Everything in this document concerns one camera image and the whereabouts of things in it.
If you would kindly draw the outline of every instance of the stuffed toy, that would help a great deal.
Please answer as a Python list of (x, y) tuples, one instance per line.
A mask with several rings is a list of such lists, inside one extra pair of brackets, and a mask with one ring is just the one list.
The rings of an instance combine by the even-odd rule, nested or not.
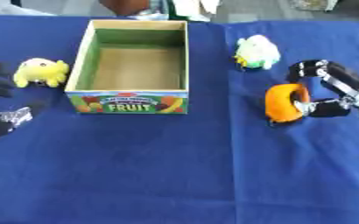
[(280, 53), (276, 45), (265, 36), (255, 35), (250, 38), (238, 39), (236, 50), (236, 63), (241, 67), (269, 70), (280, 61)]
[(56, 88), (65, 82), (68, 72), (69, 65), (62, 60), (54, 62), (48, 59), (29, 59), (20, 65), (13, 80), (19, 88), (25, 88), (30, 81), (43, 82)]

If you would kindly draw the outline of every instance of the robotic arm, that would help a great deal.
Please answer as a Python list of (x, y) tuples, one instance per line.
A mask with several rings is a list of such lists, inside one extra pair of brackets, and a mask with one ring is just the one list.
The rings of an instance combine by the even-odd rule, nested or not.
[[(320, 78), (321, 85), (337, 93), (339, 98), (308, 100), (306, 88), (298, 83), (304, 77)], [(299, 62), (290, 67), (286, 79), (291, 84), (272, 87), (265, 96), (265, 113), (274, 123), (294, 122), (303, 116), (347, 116), (351, 108), (359, 109), (359, 75), (335, 62), (324, 59)], [(297, 85), (305, 91), (287, 92), (288, 85)]]
[(308, 103), (294, 101), (304, 116), (346, 116), (352, 107), (359, 109), (359, 75), (346, 67), (327, 60), (308, 60), (290, 67), (287, 80), (298, 82), (303, 77), (319, 77), (325, 88), (337, 93), (338, 99), (323, 99)]

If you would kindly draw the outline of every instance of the open box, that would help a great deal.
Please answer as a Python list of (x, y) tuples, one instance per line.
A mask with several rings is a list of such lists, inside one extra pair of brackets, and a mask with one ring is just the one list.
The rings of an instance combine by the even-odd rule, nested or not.
[(186, 114), (187, 22), (91, 20), (66, 93), (82, 113)]

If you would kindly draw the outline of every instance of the blue fabric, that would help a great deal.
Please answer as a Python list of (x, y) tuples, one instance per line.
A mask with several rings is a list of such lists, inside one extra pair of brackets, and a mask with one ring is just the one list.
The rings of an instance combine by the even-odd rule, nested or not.
[[(72, 64), (87, 22), (0, 17), (0, 61), (9, 71), (31, 57)], [(0, 99), (0, 110), (49, 105), (0, 137), (0, 223), (234, 222), (224, 34), (189, 32), (189, 115), (79, 115), (46, 87)]]
[[(73, 64), (87, 22), (0, 17), (0, 61)], [(236, 40), (258, 33), (283, 58), (244, 73)], [(300, 60), (359, 72), (359, 23), (190, 24), (189, 40), (189, 115), (78, 115), (46, 87), (0, 99), (0, 110), (48, 105), (0, 137), (0, 223), (359, 224), (359, 113), (271, 128), (262, 101)]]
[[(283, 57), (270, 71), (229, 69), (238, 223), (359, 223), (359, 113), (306, 118), (271, 128), (263, 96), (285, 83), (288, 67), (327, 59), (359, 72), (359, 24), (264, 22), (227, 24), (228, 54), (242, 37), (263, 34)], [(337, 97), (306, 80), (313, 98)]]

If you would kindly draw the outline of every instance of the orange object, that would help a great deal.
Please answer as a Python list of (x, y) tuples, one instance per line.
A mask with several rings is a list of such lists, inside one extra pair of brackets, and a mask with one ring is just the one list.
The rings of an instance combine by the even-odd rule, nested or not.
[(161, 101), (162, 103), (164, 103), (165, 105), (168, 106), (172, 106), (174, 104), (174, 101), (177, 100), (177, 98), (175, 98), (174, 96), (164, 96), (162, 97)]
[(91, 112), (91, 108), (87, 105), (79, 105), (79, 106), (77, 106), (77, 110), (79, 110), (79, 112), (82, 112), (82, 113)]
[(292, 95), (297, 95), (301, 102), (310, 102), (309, 92), (304, 85), (277, 85), (270, 88), (265, 95), (265, 114), (276, 123), (287, 123), (300, 119), (303, 115), (293, 105)]

